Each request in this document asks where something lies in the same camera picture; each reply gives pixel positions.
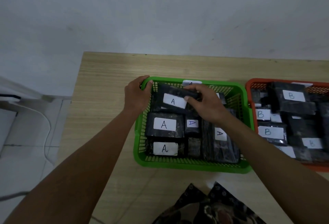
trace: power cord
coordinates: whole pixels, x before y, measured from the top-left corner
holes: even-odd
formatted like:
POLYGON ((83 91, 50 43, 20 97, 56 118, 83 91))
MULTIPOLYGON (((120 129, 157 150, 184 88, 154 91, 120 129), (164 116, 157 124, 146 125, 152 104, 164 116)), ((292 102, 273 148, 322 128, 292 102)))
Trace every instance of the power cord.
MULTIPOLYGON (((10 194, 10 195, 0 196, 0 202, 7 201, 12 198, 19 197, 19 196, 26 196, 28 193, 30 193, 30 192, 29 191, 20 191, 18 193, 14 193, 14 194, 10 194)), ((94 219, 96 222, 98 222, 100 224, 105 224, 105 222, 102 222, 100 219, 97 219, 94 216, 92 216, 92 219, 94 219)))
POLYGON ((50 131, 51 131, 51 123, 50 123, 49 119, 48 119, 43 113, 41 113, 40 111, 37 111, 37 110, 32 109, 32 108, 27 107, 27 106, 19 105, 19 104, 13 102, 13 101, 10 101, 9 103, 11 103, 11 104, 13 104, 13 105, 17 105, 17 106, 23 107, 23 108, 26 108, 26 109, 29 109, 29 110, 32 110, 32 111, 35 111, 35 112, 39 113, 40 115, 42 115, 43 118, 45 118, 45 119, 47 120, 48 125, 49 125, 49 131, 48 131, 47 136, 46 136, 46 139, 45 139, 45 141, 44 141, 44 143, 43 143, 43 156, 44 156, 44 158, 45 158, 45 160, 46 160, 47 162, 49 162, 51 165, 54 166, 55 163, 53 163, 53 162, 47 157, 47 155, 46 155, 46 143, 47 143, 47 139, 48 139, 48 136, 49 136, 49 134, 50 134, 50 131))

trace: person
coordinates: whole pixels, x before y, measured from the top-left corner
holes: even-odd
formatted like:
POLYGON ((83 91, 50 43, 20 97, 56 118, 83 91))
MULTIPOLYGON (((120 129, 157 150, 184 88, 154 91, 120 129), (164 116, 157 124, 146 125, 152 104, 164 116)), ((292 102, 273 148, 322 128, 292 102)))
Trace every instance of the person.
MULTIPOLYGON (((89 222, 129 130, 148 106, 153 82, 149 81, 144 90, 140 89, 148 77, 138 77, 125 87, 121 113, 32 189, 5 224, 89 222)), ((221 127, 236 142, 260 180, 294 223, 329 223, 329 182, 326 179, 291 159, 233 117, 212 89, 201 84, 185 88, 202 94, 202 101, 189 97, 185 100, 203 119, 221 127)), ((220 188, 216 184, 213 194, 207 197, 190 185, 187 190, 192 198, 185 199, 185 204, 178 201, 154 223, 192 223, 193 219, 188 222, 188 218, 194 218, 194 223, 264 223, 235 198, 232 198, 233 205, 220 207, 221 199, 211 199, 216 198, 216 190, 220 188), (234 209, 239 204, 242 205, 241 211, 234 209)))

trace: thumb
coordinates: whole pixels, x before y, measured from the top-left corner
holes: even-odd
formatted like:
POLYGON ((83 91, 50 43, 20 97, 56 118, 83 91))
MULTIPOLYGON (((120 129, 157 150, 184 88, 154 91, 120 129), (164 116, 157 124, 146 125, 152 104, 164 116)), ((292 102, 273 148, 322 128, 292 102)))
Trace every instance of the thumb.
POLYGON ((152 85, 153 85, 153 80, 148 81, 144 91, 146 91, 147 93, 151 93, 152 85))
POLYGON ((186 96, 184 97, 184 100, 186 102, 188 102, 190 105, 192 105, 194 107, 194 109, 198 110, 198 108, 200 107, 201 102, 196 101, 194 98, 186 96))

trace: person's right arm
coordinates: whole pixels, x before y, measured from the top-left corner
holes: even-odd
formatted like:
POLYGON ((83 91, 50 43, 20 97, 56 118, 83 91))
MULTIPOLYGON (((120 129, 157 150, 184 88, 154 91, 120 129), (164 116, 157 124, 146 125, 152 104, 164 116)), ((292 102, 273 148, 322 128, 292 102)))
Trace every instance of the person's right arm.
POLYGON ((205 85, 189 85, 202 102, 185 100, 199 115, 221 127, 239 146, 253 170, 294 223, 329 223, 329 182, 290 158, 235 118, 205 85))

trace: wooden table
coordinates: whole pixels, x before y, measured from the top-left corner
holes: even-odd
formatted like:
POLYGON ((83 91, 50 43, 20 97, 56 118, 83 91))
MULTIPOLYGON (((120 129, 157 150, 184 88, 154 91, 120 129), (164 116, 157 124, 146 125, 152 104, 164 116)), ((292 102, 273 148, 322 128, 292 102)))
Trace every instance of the wooden table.
MULTIPOLYGON (((124 87, 138 76, 149 74, 242 84, 254 77, 329 82, 328 71, 327 61, 85 52, 57 163, 119 114, 124 103, 124 87)), ((133 129, 94 211, 94 216, 106 224, 151 223, 175 203, 189 183, 208 193, 215 181, 265 222, 291 223, 253 171, 240 175, 139 166, 133 158, 133 129)))

